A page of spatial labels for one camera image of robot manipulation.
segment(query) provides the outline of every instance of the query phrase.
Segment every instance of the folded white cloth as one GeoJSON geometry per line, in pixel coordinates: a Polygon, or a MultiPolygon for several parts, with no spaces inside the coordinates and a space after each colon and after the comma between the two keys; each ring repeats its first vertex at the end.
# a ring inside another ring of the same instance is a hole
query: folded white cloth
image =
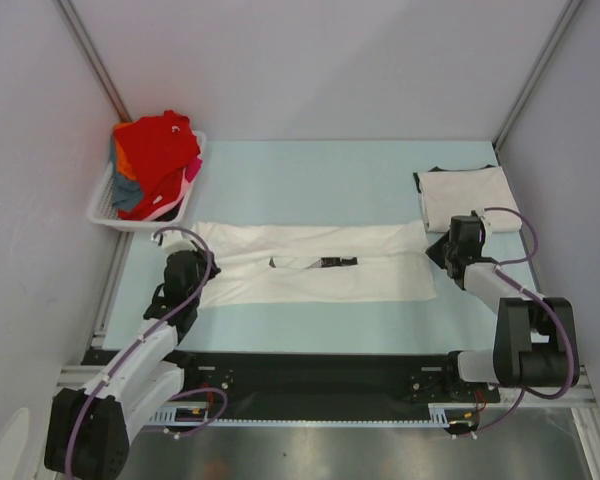
{"type": "Polygon", "coordinates": [[[193,231],[205,239],[222,269],[203,289],[200,308],[436,296],[421,221],[370,227],[196,223],[193,231]],[[315,268],[322,257],[356,257],[358,264],[315,268]]]}
{"type": "MultiPolygon", "coordinates": [[[[420,183],[422,217],[430,232],[446,232],[451,217],[470,215],[472,210],[507,207],[518,211],[502,167],[456,172],[422,172],[420,183]]],[[[514,232],[522,223],[507,212],[486,212],[494,232],[514,232]]]]}

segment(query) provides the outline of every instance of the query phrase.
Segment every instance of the white wall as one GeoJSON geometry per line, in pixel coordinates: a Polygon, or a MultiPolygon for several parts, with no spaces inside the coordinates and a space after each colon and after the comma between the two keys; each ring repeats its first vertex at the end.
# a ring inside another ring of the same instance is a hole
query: white wall
{"type": "Polygon", "coordinates": [[[76,2],[132,115],[226,140],[491,140],[564,4],[76,2]]]}
{"type": "Polygon", "coordinates": [[[53,3],[0,0],[0,428],[29,407],[38,440],[115,243],[85,217],[115,120],[53,3]]]}
{"type": "Polygon", "coordinates": [[[573,302],[600,404],[600,0],[585,4],[502,162],[542,240],[541,283],[573,302]]]}

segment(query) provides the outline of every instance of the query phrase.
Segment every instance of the pink cloth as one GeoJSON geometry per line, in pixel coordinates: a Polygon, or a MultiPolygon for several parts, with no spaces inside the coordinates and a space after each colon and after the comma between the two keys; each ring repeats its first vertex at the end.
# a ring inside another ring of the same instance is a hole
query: pink cloth
{"type": "Polygon", "coordinates": [[[149,215],[147,218],[143,218],[143,220],[145,222],[150,222],[152,220],[155,220],[156,218],[161,217],[165,213],[169,212],[172,208],[175,208],[176,205],[178,205],[178,203],[180,203],[182,201],[184,196],[187,194],[187,192],[191,188],[191,186],[193,184],[193,180],[196,178],[196,175],[198,175],[198,172],[200,171],[201,167],[202,167],[202,159],[200,157],[195,157],[193,160],[191,160],[182,172],[182,182],[180,184],[180,193],[178,193],[178,196],[176,197],[176,199],[173,202],[166,203],[166,204],[162,205],[161,207],[157,208],[156,210],[151,212],[151,215],[149,215]]]}

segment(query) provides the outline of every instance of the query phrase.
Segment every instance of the red cloth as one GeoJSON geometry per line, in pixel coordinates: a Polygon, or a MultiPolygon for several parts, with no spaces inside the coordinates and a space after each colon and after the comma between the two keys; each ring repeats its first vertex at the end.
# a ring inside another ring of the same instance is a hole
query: red cloth
{"type": "Polygon", "coordinates": [[[143,117],[113,132],[136,175],[144,199],[132,211],[118,211],[123,220],[143,220],[154,210],[174,202],[182,176],[200,155],[189,118],[167,110],[160,117],[143,117]]]}

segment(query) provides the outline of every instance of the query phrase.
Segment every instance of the orange cloth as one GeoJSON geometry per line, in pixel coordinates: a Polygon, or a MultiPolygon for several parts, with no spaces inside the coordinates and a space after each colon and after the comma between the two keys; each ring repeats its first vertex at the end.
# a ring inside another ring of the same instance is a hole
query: orange cloth
{"type": "MultiPolygon", "coordinates": [[[[116,130],[126,127],[127,125],[131,125],[132,123],[133,122],[118,123],[115,127],[113,127],[113,131],[115,132],[116,130]]],[[[114,138],[114,142],[116,145],[116,155],[118,156],[118,163],[116,164],[118,172],[121,173],[122,175],[124,175],[125,177],[127,177],[129,180],[133,180],[134,182],[137,182],[138,178],[136,177],[136,174],[133,172],[133,168],[131,167],[131,164],[129,163],[127,154],[124,153],[124,150],[122,150],[122,147],[120,146],[118,141],[115,140],[115,136],[113,138],[114,138]]]]}

